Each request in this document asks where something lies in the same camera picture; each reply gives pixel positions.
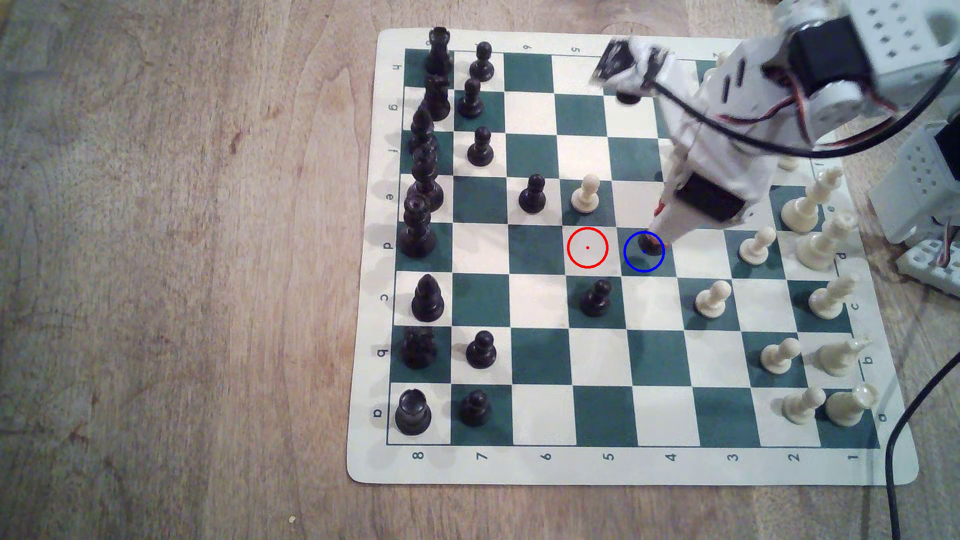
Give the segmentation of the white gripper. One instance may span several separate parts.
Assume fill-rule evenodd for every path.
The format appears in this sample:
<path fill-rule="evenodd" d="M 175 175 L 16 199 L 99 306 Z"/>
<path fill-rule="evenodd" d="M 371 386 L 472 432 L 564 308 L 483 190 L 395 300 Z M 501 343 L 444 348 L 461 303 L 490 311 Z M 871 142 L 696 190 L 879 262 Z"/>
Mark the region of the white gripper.
<path fill-rule="evenodd" d="M 674 53 L 663 54 L 658 82 L 704 117 L 738 134 L 797 150 L 812 148 L 810 130 L 798 117 L 795 78 L 776 59 L 781 36 L 743 40 L 709 78 L 689 85 Z M 671 245 L 706 223 L 740 223 L 771 186 L 778 155 L 742 144 L 702 123 L 658 94 L 677 161 L 664 176 L 650 232 Z"/>

